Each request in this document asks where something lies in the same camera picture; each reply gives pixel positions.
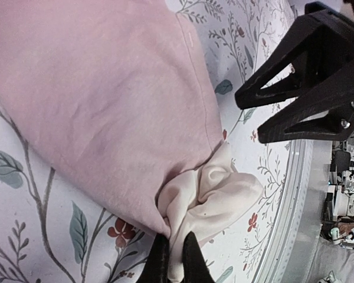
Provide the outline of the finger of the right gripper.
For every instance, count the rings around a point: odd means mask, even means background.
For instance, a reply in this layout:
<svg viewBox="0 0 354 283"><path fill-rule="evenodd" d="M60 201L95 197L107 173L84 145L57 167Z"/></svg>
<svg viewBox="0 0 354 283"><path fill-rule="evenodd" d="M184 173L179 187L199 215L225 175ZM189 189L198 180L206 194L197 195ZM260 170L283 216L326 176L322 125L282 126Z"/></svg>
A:
<svg viewBox="0 0 354 283"><path fill-rule="evenodd" d="M348 139L354 133L354 77L328 78L269 118L257 133L260 143Z"/></svg>

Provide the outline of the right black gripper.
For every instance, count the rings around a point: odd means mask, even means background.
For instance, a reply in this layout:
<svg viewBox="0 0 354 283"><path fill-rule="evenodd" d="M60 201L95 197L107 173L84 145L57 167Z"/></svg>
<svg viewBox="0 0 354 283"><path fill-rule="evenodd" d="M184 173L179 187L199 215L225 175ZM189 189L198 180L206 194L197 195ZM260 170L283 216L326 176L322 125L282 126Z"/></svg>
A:
<svg viewBox="0 0 354 283"><path fill-rule="evenodd" d="M297 96L354 103L354 23L320 2L306 5L270 58L236 91L235 101L246 109Z"/></svg>

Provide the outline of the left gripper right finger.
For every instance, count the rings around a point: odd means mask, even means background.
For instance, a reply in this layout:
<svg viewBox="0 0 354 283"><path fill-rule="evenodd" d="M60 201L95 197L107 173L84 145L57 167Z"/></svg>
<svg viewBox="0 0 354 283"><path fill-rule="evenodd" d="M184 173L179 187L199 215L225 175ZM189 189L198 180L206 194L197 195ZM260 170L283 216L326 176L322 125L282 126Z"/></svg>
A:
<svg viewBox="0 0 354 283"><path fill-rule="evenodd" d="M204 260L197 238L193 232L185 237L182 250L183 282L214 283Z"/></svg>

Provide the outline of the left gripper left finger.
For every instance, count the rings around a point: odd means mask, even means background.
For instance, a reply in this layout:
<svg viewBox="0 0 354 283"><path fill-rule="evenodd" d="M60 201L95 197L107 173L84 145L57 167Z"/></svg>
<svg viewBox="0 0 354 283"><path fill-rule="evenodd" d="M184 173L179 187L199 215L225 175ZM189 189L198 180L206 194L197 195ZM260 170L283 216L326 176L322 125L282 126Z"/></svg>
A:
<svg viewBox="0 0 354 283"><path fill-rule="evenodd" d="M169 240L157 234L138 283L167 283L169 266Z"/></svg>

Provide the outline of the pink and white underwear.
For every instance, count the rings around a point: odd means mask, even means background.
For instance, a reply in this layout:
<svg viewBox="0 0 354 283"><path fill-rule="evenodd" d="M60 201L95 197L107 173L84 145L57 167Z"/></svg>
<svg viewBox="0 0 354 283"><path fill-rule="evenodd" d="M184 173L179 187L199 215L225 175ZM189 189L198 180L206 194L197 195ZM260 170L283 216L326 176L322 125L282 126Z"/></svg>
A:
<svg viewBox="0 0 354 283"><path fill-rule="evenodd" d="M0 105L58 173L169 240L168 282L263 194L237 172L192 23L164 1L0 1Z"/></svg>

